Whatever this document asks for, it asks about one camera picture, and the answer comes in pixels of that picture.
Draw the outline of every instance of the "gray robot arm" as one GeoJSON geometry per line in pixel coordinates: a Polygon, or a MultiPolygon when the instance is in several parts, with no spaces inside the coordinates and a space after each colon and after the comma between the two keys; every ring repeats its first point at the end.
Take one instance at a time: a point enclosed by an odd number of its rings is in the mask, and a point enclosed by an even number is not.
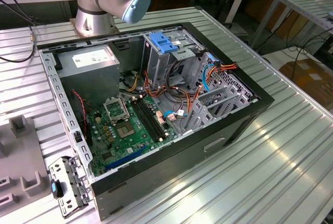
{"type": "Polygon", "coordinates": [[[127,23],[137,23],[149,4],[150,0],[78,0],[75,28],[83,36],[112,33],[111,15],[127,23]]]}

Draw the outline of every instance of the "yellow wire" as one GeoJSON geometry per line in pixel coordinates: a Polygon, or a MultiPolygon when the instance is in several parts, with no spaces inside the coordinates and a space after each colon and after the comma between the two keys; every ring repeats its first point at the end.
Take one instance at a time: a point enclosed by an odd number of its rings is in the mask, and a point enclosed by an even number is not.
{"type": "Polygon", "coordinates": [[[134,85],[132,86],[132,88],[131,89],[129,89],[129,90],[127,90],[127,91],[134,91],[135,90],[135,88],[136,88],[136,84],[137,84],[137,79],[139,78],[139,76],[136,76],[136,78],[135,78],[135,82],[134,82],[134,85]]]}

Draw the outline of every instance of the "metal slotted surface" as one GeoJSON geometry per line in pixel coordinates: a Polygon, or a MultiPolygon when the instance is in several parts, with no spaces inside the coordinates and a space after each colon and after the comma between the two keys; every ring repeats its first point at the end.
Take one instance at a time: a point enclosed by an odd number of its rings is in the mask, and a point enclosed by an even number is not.
{"type": "Polygon", "coordinates": [[[328,13],[333,11],[333,0],[281,0],[281,2],[321,28],[325,30],[333,28],[333,21],[327,17],[328,13]]]}
{"type": "MultiPolygon", "coordinates": [[[[320,223],[333,207],[332,116],[293,88],[245,44],[195,8],[151,12],[121,31],[190,21],[262,86],[275,101],[239,140],[103,223],[320,223]]],[[[38,27],[39,43],[76,38],[69,23],[38,27]]],[[[29,30],[1,31],[0,54],[24,57],[29,30]]],[[[71,155],[39,58],[0,61],[0,121],[32,116],[45,164],[71,155]]],[[[45,197],[0,223],[99,223],[94,205],[63,220],[45,197]]]]}

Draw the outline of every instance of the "ram slot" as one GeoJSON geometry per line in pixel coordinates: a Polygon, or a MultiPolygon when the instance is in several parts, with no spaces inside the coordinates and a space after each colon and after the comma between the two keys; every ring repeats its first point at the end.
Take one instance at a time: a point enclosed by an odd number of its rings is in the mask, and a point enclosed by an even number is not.
{"type": "Polygon", "coordinates": [[[141,100],[133,101],[131,105],[153,141],[159,142],[161,138],[163,140],[165,133],[150,113],[148,107],[141,100]]]}

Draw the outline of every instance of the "metal bracket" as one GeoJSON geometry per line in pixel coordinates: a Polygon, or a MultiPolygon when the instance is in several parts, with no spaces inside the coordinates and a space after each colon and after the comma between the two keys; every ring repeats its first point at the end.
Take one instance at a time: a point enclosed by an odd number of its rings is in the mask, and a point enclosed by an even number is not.
{"type": "Polygon", "coordinates": [[[63,218],[68,218],[88,205],[92,191],[78,156],[59,158],[49,166],[49,171],[52,192],[58,199],[63,218]]]}

